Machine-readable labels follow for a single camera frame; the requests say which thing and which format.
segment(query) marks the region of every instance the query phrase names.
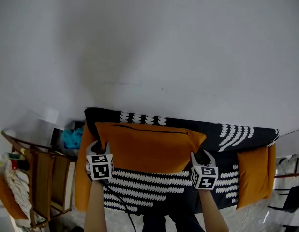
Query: leg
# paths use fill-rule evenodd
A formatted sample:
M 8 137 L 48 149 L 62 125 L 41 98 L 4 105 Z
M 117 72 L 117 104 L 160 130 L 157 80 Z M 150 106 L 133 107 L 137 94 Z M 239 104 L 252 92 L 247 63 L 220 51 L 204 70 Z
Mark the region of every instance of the leg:
M 273 209 L 273 210 L 283 211 L 282 208 L 273 207 L 273 206 L 268 206 L 268 207 L 271 208 L 271 209 Z
M 143 223 L 142 232 L 166 232 L 164 216 L 144 215 Z
M 194 214 L 172 214 L 169 216 L 175 222 L 177 232 L 204 232 Z

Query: black and white blanket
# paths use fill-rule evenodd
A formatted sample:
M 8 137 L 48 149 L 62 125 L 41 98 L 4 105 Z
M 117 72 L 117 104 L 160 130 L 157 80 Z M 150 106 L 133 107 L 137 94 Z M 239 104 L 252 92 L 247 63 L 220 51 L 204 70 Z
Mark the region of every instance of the black and white blanket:
M 212 195 L 219 209 L 234 206 L 238 201 L 237 151 L 272 146 L 280 135 L 278 129 L 214 124 L 103 108 L 88 108 L 85 115 L 88 129 L 96 139 L 99 139 L 96 122 L 153 124 L 205 134 L 207 138 L 200 148 L 209 151 L 216 159 L 219 178 Z M 197 160 L 202 160 L 200 154 L 199 151 Z M 176 174 L 149 174 L 115 168 L 109 187 L 126 202 L 131 213 L 168 215 L 186 209 L 201 212 L 198 192 L 190 181 L 189 166 Z M 125 211 L 122 202 L 107 189 L 104 189 L 104 201 L 106 208 Z
M 91 134 L 99 139 L 96 122 L 138 123 L 176 128 L 186 128 L 207 136 L 201 147 L 208 151 L 231 151 L 272 146 L 280 136 L 280 130 L 272 128 L 214 124 L 209 122 L 141 115 L 104 108 L 87 108 L 86 122 Z
M 219 209 L 237 204 L 239 172 L 234 153 L 224 153 L 224 160 L 217 159 L 219 168 L 217 184 L 212 192 Z M 108 185 L 126 203 L 131 213 L 169 215 L 172 212 L 201 212 L 197 191 L 190 181 L 190 171 L 175 174 L 149 174 L 124 169 L 114 169 Z M 104 188 L 104 205 L 108 209 L 125 211 L 122 202 Z

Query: human arm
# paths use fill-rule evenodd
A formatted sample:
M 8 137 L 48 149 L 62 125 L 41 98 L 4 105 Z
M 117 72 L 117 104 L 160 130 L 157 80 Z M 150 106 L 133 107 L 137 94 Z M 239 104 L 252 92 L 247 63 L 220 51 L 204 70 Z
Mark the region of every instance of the human arm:
M 229 232 L 225 220 L 218 210 L 210 191 L 199 190 L 206 232 Z
M 94 180 L 91 185 L 84 231 L 106 232 L 103 185 L 99 181 Z

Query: orange cushion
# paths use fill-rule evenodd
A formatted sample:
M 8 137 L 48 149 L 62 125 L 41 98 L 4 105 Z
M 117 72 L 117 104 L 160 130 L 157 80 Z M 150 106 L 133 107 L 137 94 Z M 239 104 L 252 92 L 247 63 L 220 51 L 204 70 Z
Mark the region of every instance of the orange cushion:
M 274 177 L 276 172 L 276 145 L 268 148 L 268 194 L 266 199 L 271 197 L 273 191 Z
M 20 209 L 18 203 L 15 201 L 13 193 L 8 184 L 5 182 L 3 175 L 0 175 L 0 199 L 13 219 L 28 220 L 25 213 Z
M 237 155 L 240 174 L 239 209 L 268 195 L 268 148 L 260 147 Z
M 79 211 L 87 210 L 91 181 L 85 174 L 86 149 L 94 141 L 96 139 L 88 130 L 87 124 L 85 124 L 75 170 L 75 206 Z
M 114 167 L 147 173 L 177 173 L 205 140 L 204 134 L 147 124 L 96 123 L 102 146 L 109 143 Z

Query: teal object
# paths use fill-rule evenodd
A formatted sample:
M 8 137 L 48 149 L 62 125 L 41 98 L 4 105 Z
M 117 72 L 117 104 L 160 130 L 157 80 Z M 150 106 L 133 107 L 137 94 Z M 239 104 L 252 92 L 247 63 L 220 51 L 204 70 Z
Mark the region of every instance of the teal object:
M 61 139 L 67 149 L 79 149 L 81 146 L 84 127 L 76 130 L 64 130 Z

